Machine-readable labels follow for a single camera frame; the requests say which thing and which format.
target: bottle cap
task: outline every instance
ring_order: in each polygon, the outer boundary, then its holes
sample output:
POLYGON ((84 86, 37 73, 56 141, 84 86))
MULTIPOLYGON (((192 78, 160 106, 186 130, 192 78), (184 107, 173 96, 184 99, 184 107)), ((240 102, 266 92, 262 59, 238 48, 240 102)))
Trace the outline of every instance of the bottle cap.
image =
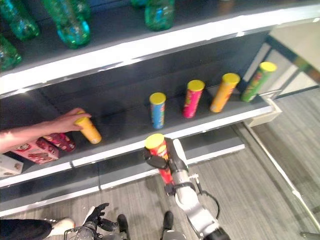
POLYGON ((165 140, 165 136, 161 133, 156 133, 151 136, 148 136, 144 142, 144 145, 147 149, 154 149, 162 144, 165 140))
MULTIPOLYGON (((84 114, 84 113, 85 113, 85 111, 80 110, 80 111, 78 111, 76 114, 84 114)), ((82 124, 86 119, 87 119, 86 116, 80 117, 78 120, 76 120, 76 121, 74 122, 74 124, 76 124, 76 125, 82 124)))
POLYGON ((166 101, 166 95, 164 95, 162 92, 155 92, 150 95, 150 103, 154 105, 163 104, 166 101))
POLYGON ((275 70, 277 70, 277 65, 270 61, 263 61, 259 66, 262 70, 267 72, 274 72, 275 70))
POLYGON ((240 81, 240 77, 235 73, 226 73, 222 76, 222 81, 228 84, 237 84, 240 81))
POLYGON ((205 88, 205 83, 201 80, 192 80, 188 83, 188 89, 193 92, 202 91, 205 88))

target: blue pringles can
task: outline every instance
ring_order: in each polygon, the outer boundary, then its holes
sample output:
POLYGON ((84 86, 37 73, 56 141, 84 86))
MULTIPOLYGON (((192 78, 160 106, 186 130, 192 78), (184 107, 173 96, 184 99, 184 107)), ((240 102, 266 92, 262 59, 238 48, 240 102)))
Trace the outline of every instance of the blue pringles can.
POLYGON ((152 126, 155 129, 162 129, 165 124, 165 102, 166 95, 162 92, 155 92, 149 97, 151 103, 152 126))

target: shelf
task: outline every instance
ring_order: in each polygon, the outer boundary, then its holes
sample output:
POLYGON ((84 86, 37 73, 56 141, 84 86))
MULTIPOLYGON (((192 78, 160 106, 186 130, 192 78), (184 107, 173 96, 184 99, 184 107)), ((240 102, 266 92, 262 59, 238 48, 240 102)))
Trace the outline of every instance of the shelf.
POLYGON ((315 18, 319 9, 316 0, 181 0, 176 1, 174 27, 152 32, 144 25, 143 9, 123 6, 94 13, 91 42, 77 50, 64 46, 54 24, 45 20, 40 23, 41 36, 33 40, 19 42, 5 34, 23 61, 1 73, 0 98, 274 25, 315 18))
POLYGON ((212 96, 217 87, 203 92, 196 116, 184 118, 182 106, 185 97, 175 97, 166 101, 164 128, 155 130, 151 124, 149 106, 140 106, 125 112, 96 119, 95 125, 102 135, 98 144, 90 144, 80 132, 73 132, 76 150, 64 154, 60 159, 41 165, 34 165, 26 173, 0 180, 0 187, 17 184, 34 178, 70 169, 71 165, 80 167, 117 155, 133 152, 144 147, 145 139, 154 133, 162 133, 176 139, 241 122, 272 111, 260 96, 252 102, 243 102, 238 93, 232 94, 220 113, 209 111, 212 96))
POLYGON ((99 191, 95 164, 2 188, 0 217, 99 191))
MULTIPOLYGON (((181 139, 187 164, 201 162, 245 148, 230 126, 181 139)), ((104 190, 158 174, 135 151, 52 176, 0 190, 0 217, 104 190)))

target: green pringles can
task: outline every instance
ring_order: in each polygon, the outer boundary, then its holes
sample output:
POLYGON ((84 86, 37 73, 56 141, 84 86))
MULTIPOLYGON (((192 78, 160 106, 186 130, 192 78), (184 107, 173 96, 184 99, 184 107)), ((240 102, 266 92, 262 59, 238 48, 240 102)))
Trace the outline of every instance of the green pringles can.
POLYGON ((269 61, 261 62, 242 93, 241 100, 244 102, 252 101, 262 85, 267 81, 270 74, 275 70, 277 70, 277 66, 274 63, 269 61))

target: human arm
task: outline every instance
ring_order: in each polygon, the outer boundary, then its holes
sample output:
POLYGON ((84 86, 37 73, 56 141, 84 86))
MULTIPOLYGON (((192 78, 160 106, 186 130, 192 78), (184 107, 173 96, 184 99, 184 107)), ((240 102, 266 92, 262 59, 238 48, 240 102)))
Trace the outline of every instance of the human arm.
POLYGON ((77 114, 80 111, 84 112, 81 108, 75 108, 51 121, 43 121, 31 126, 23 126, 1 131, 0 154, 10 151, 16 146, 28 143, 52 133, 80 131, 82 128, 75 125, 74 122, 82 117, 91 118, 91 115, 88 113, 77 114))

